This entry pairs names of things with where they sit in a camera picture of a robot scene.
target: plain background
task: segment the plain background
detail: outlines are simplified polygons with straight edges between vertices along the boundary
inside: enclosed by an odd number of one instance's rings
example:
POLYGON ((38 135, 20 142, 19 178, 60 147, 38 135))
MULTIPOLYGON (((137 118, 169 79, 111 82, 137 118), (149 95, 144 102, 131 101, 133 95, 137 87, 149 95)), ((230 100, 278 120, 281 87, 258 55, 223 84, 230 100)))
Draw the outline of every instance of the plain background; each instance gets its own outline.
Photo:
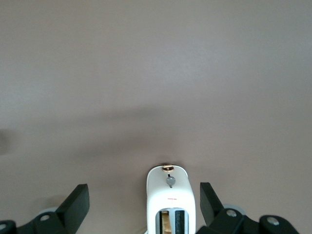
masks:
POLYGON ((143 233, 170 162, 310 234, 311 142, 311 0, 0 1, 0 220, 88 183, 79 234, 143 233))

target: silver screw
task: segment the silver screw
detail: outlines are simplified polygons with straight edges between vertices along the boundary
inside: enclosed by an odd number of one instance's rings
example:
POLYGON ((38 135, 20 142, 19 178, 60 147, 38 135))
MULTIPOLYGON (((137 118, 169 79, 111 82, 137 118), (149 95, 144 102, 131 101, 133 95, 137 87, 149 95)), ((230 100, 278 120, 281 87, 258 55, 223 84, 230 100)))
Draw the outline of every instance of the silver screw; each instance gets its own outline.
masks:
POLYGON ((50 218, 50 216, 48 214, 45 214, 43 215, 41 218, 40 218, 40 221, 46 221, 50 218))
POLYGON ((268 217, 268 218, 267 218, 267 221, 268 221, 269 223, 271 223, 272 225, 274 225, 274 226, 279 225, 278 220, 277 220, 276 218, 274 218, 274 217, 268 217))
POLYGON ((234 210, 227 210, 226 214, 230 217, 236 217, 237 216, 237 214, 234 210))
POLYGON ((0 231, 5 229, 5 228, 6 228, 6 224, 5 223, 0 224, 0 231))

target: white device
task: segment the white device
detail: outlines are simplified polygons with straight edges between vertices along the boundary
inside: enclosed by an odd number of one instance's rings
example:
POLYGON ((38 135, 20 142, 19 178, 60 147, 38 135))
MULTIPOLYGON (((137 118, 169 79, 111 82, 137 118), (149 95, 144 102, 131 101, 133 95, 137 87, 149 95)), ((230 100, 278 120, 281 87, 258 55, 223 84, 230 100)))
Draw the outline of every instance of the white device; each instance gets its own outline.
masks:
POLYGON ((147 233, 194 234, 195 198, 186 171, 164 165, 147 175, 147 233))

